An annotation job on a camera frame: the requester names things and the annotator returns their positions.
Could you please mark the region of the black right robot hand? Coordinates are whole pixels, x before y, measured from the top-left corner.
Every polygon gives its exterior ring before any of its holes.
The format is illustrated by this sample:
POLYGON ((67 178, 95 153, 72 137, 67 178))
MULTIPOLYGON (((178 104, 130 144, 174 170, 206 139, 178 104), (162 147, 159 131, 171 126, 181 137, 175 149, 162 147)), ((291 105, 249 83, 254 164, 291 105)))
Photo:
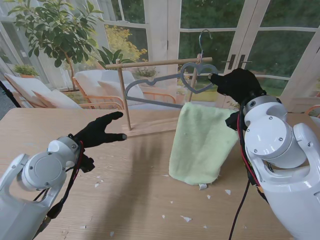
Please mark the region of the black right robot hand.
POLYGON ((242 68, 237 68, 224 76, 212 74, 209 80, 217 86, 219 94, 229 96, 239 104, 247 104, 250 100, 267 94, 256 76, 242 68))

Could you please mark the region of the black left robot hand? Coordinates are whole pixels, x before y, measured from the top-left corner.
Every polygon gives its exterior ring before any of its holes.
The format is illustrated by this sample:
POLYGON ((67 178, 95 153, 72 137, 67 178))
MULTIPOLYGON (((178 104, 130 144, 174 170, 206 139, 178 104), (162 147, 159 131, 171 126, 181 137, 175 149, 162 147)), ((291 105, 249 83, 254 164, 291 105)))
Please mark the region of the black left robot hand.
POLYGON ((113 120, 120 119, 124 114, 120 111, 112 112, 96 118, 87 124, 85 128, 73 136, 77 141, 83 143, 83 147, 92 148, 101 144, 122 142, 127 139, 124 133, 106 133, 106 127, 113 120))

